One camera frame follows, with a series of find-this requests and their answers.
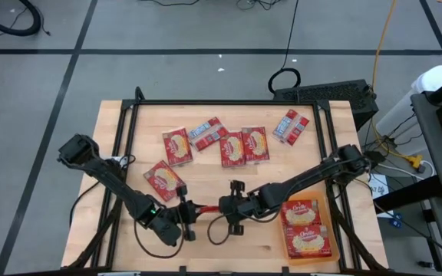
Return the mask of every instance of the wooden table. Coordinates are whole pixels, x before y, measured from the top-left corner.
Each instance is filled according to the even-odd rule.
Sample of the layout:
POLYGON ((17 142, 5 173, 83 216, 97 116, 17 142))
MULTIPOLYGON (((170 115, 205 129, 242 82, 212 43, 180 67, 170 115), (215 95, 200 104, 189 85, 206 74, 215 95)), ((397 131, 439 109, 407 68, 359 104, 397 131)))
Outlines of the wooden table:
MULTIPOLYGON (((293 147, 286 146, 268 136, 270 161, 259 165, 247 165, 236 169, 224 169, 220 165, 219 145, 216 143, 198 153, 193 149, 193 162, 175 167, 176 173, 187 183, 188 199, 206 205, 217 205, 218 198, 229 194, 229 181, 237 179, 246 183, 246 191, 267 182, 281 182, 319 164, 320 152, 316 136, 315 118, 311 107, 291 106, 301 115, 310 119, 310 124, 293 147)), ((277 126, 285 115, 287 106, 140 106, 132 154, 137 161, 130 165, 127 184, 133 189, 157 196, 143 177, 143 173, 162 159, 166 160, 161 133, 175 127, 188 130, 197 127, 210 117, 218 116, 229 130, 239 130, 242 126, 265 126, 267 132, 277 126)), ((93 139, 100 146, 101 156, 110 156, 114 143, 120 101, 103 101, 93 139)), ((322 125, 326 137, 327 151, 330 144, 326 130, 325 117, 322 125)), ((331 114, 335 125, 338 145, 359 144, 354 121, 348 102, 331 102, 331 114)), ((121 149, 124 150, 127 131, 124 131, 121 149)), ((81 191, 95 182, 84 176, 81 191)), ((325 184, 310 187, 325 192, 325 184)), ((369 189, 362 184, 348 185, 348 197, 355 232, 376 260, 387 267, 383 241, 374 212, 369 189)), ((63 265, 70 264, 85 248, 97 230, 97 220, 101 208, 104 187, 98 186, 78 204, 64 253, 63 265)), ((177 199, 168 206, 178 204, 177 199)), ((193 226, 197 240, 185 242, 182 251, 167 260, 151 258, 146 255, 134 238, 133 220, 123 209, 120 219, 117 247, 114 257, 115 271, 178 271, 186 265, 188 271, 238 271, 238 272, 279 272, 287 262, 284 258, 279 222, 259 224, 250 220, 245 226, 244 236, 231 236, 224 245, 211 245, 206 236, 207 225, 216 214, 199 217, 193 226)), ((220 240, 227 231, 226 220, 219 220, 213 226, 213 239, 220 240)), ((163 245, 151 230, 138 227, 141 241, 153 253, 168 255, 176 249, 163 245)), ((343 243, 348 251, 348 239, 342 232, 343 243)), ((108 237, 104 238, 105 249, 108 237)), ((348 268, 352 267, 351 256, 346 252, 348 268)), ((336 272, 338 263, 322 263, 289 268, 291 272, 336 272)))

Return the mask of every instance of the black metal frame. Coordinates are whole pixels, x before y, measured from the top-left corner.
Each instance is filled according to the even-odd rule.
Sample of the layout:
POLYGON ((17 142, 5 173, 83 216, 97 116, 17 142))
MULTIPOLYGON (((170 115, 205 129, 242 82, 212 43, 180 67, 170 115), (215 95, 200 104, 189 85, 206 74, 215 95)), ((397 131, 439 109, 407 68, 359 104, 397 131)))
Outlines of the black metal frame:
MULTIPOLYGON (((277 101, 277 100, 146 100, 144 98, 144 95, 142 94, 139 87, 136 88, 135 91, 136 97, 132 100, 122 100, 122 104, 120 107, 120 115, 119 120, 117 124, 117 131, 115 135, 115 141, 114 141, 114 147, 112 150, 113 156, 118 156, 120 152, 120 142, 122 140, 122 136, 124 134, 124 124, 125 119, 127 115, 127 111, 129 109, 132 109, 132 114, 130 118, 130 125, 129 130, 127 133, 127 142, 126 142, 126 148, 124 150, 124 155, 128 156, 131 154, 133 141, 134 141, 134 133, 136 129, 136 122, 137 122, 137 116, 139 107, 141 105, 284 105, 284 106, 311 106, 313 109, 313 115, 315 117, 315 126, 316 126, 316 132, 318 137, 318 146, 321 158, 324 159, 327 157, 327 151, 325 148, 325 139, 322 129, 322 121, 320 117, 320 110, 324 110, 325 118, 327 121, 327 128, 328 128, 328 135, 330 138, 331 143, 331 149, 336 150, 337 149, 337 139, 335 136, 335 129, 334 124, 332 120, 332 112, 330 109, 330 104, 328 100, 315 100, 315 101, 277 101)), ((127 168, 126 173, 124 177, 124 181, 127 178, 127 168)), ((331 186, 331 182, 326 182, 327 186, 331 186)), ((341 207, 342 211, 345 216, 346 222, 351 226, 351 229, 353 229, 353 223, 352 223, 352 217, 351 217, 351 210, 348 202, 348 195, 345 190, 345 188, 340 188, 341 193, 341 207)), ((327 196, 329 198, 334 198, 335 194, 333 193, 333 189, 327 189, 327 196)), ((70 265, 69 267, 64 267, 60 271, 46 271, 41 272, 40 274, 48 274, 48 275, 72 275, 73 273, 79 274, 80 271, 82 271, 82 274, 89 274, 89 275, 95 275, 97 274, 97 271, 103 273, 103 272, 112 272, 112 267, 114 263, 114 253, 115 253, 115 247, 117 244, 117 234, 118 234, 118 227, 120 222, 120 213, 121 213, 121 207, 122 207, 122 201, 120 199, 116 199, 116 202, 114 203, 114 207, 111 211, 109 211, 110 208, 110 202, 111 202, 111 191, 109 189, 106 189, 104 193, 104 199, 102 201, 101 206, 101 213, 100 218, 98 222, 98 229, 95 236, 92 238, 91 243, 88 245, 88 247, 95 247, 94 251, 89 251, 91 256, 91 266, 89 268, 84 268, 87 260, 89 259, 88 256, 80 256, 78 260, 76 260, 75 263, 70 265), (101 247, 102 247, 102 240, 104 237, 104 234, 107 232, 108 228, 111 226, 111 232, 110 232, 110 241, 107 248, 107 257, 105 260, 105 266, 99 266, 99 259, 101 256, 101 247)), ((361 259, 355 250, 355 247, 352 243, 349 244, 351 249, 351 257, 354 267, 352 269, 347 268, 346 261, 345 261, 345 254, 343 250, 343 244, 341 239, 341 229, 339 224, 336 221, 332 220, 332 225, 335 233, 335 237, 338 244, 338 250, 341 252, 341 257, 338 261, 338 265, 340 268, 340 271, 361 271, 361 259)), ((210 274, 212 275, 212 272, 189 272, 188 274, 210 274)), ((165 272, 165 273, 158 273, 153 271, 142 271, 141 274, 178 274, 178 275, 186 275, 186 267, 181 266, 179 267, 179 271, 175 272, 165 272)), ((236 273, 236 275, 251 275, 254 273, 236 273)), ((281 273, 256 273, 257 275, 280 275, 281 273)), ((308 275, 306 273, 289 273, 289 269, 287 267, 282 267, 282 274, 283 275, 308 275)))

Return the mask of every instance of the snack box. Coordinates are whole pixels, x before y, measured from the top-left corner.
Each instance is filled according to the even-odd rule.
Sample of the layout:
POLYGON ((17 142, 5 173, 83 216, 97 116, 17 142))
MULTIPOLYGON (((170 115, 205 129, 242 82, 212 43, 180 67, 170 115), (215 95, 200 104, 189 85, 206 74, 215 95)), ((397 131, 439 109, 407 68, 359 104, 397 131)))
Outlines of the snack box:
POLYGON ((163 133, 163 142, 170 166, 180 165, 193 160, 185 127, 163 133))
POLYGON ((188 136, 193 148, 201 151, 214 144, 226 134, 228 134, 228 130, 219 121, 218 117, 213 117, 195 130, 191 130, 188 136))
MULTIPOLYGON (((300 255, 300 258, 294 258, 290 256, 290 252, 288 251, 288 248, 292 246, 292 242, 289 243, 286 241, 286 231, 289 228, 289 226, 285 225, 283 223, 282 217, 279 216, 279 222, 280 222, 280 233, 281 233, 281 240, 283 242, 282 248, 283 248, 283 254, 286 256, 288 260, 288 265, 309 265, 309 264, 316 264, 316 263, 322 263, 327 261, 337 261, 340 258, 340 254, 337 247, 337 242, 335 240, 335 234, 334 230, 332 228, 332 221, 330 219, 330 211, 328 209, 328 203, 327 203, 327 196, 321 192, 321 191, 303 191, 299 192, 297 195, 293 195, 289 198, 289 201, 302 201, 302 200, 316 200, 318 203, 318 212, 320 215, 320 219, 322 220, 322 225, 326 227, 327 230, 327 236, 328 236, 328 244, 330 245, 330 252, 331 254, 329 256, 323 256, 323 257, 317 257, 315 255, 313 256, 305 256, 304 258, 300 255)), ((319 227, 320 225, 308 225, 306 227, 319 227)))
POLYGON ((290 258, 332 256, 328 230, 323 225, 294 225, 285 230, 285 243, 290 258))
POLYGON ((143 176, 165 202, 176 196, 177 187, 185 185, 185 182, 163 160, 143 176))
POLYGON ((272 134, 277 140, 292 146, 308 123, 308 119, 290 109, 272 134))
POLYGON ((242 136, 246 162, 259 163, 269 160, 265 127, 243 127, 242 136))
POLYGON ((316 199, 293 200, 282 203, 281 220, 290 225, 321 225, 316 199))
POLYGON ((219 140, 221 165, 234 167, 245 165, 245 150, 243 149, 242 132, 230 132, 219 140))

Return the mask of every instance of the red snack box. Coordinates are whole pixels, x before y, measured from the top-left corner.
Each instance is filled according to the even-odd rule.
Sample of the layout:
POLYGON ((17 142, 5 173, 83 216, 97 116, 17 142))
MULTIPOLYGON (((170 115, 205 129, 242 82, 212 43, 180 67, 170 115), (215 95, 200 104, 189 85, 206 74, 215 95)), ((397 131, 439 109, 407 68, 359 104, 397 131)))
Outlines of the red snack box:
POLYGON ((228 133, 219 140, 221 165, 223 167, 245 165, 242 132, 228 133))
POLYGON ((308 125, 308 122, 308 119, 299 115, 296 111, 289 110, 272 134, 281 142, 292 146, 306 125, 308 125))
POLYGON ((284 225, 321 225, 316 199, 293 200, 282 203, 281 220, 284 225))
POLYGON ((175 166, 193 160, 185 128, 163 133, 163 142, 167 151, 168 164, 175 166))
POLYGON ((290 258, 318 258, 332 255, 327 228, 323 225, 288 226, 285 240, 290 258))
POLYGON ((269 160, 265 127, 243 127, 242 135, 246 162, 269 160))
POLYGON ((200 151, 213 144, 221 137, 228 134, 228 130, 219 121, 218 117, 213 117, 207 122, 189 132, 189 141, 194 149, 200 151))
POLYGON ((176 196, 177 187, 185 185, 185 182, 163 160, 144 173, 144 178, 165 202, 176 196))

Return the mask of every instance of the gray floor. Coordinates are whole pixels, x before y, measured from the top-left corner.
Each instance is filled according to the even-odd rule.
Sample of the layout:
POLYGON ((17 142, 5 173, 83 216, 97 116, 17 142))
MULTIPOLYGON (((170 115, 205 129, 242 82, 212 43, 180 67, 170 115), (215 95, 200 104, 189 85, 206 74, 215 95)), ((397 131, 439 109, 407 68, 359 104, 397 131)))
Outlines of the gray floor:
MULTIPOLYGON (((6 274, 59 268, 81 174, 55 161, 57 149, 75 133, 92 134, 101 100, 132 97, 137 85, 149 99, 270 99, 267 80, 284 59, 271 50, 283 53, 295 5, 294 0, 283 0, 270 11, 259 6, 240 11, 236 0, 167 8, 138 0, 33 2, 45 15, 51 36, 0 37, 0 49, 9 49, 0 51, 0 254, 5 241, 10 250, 5 253, 11 253, 8 259, 4 254, 0 258, 0 271, 6 274), (82 25, 88 11, 92 17, 86 29, 82 25), (80 33, 82 44, 77 43, 80 33), (114 49, 133 55, 106 51, 114 49), (189 49, 219 50, 196 54, 189 49), (60 111, 55 122, 53 107, 61 108, 54 109, 60 111), (33 184, 25 216, 13 224, 12 233, 19 230, 13 247, 8 232, 25 187, 29 190, 33 184), (18 222, 21 228, 15 227, 18 222)), ((442 4, 424 3, 442 34, 442 4)), ((390 4, 301 0, 291 49, 307 51, 291 54, 288 66, 301 71, 304 85, 361 78, 371 83, 372 50, 390 4)), ((422 4, 399 1, 392 17, 375 88, 381 109, 377 120, 418 75, 442 64, 442 46, 422 4)), ((17 1, 0 0, 0 22, 11 24, 22 9, 17 1)), ((30 22, 25 13, 15 27, 30 22)), ((281 76, 275 85, 289 87, 293 81, 281 76)), ((392 268, 430 273, 415 265, 430 257, 425 240, 384 236, 384 241, 392 268)))

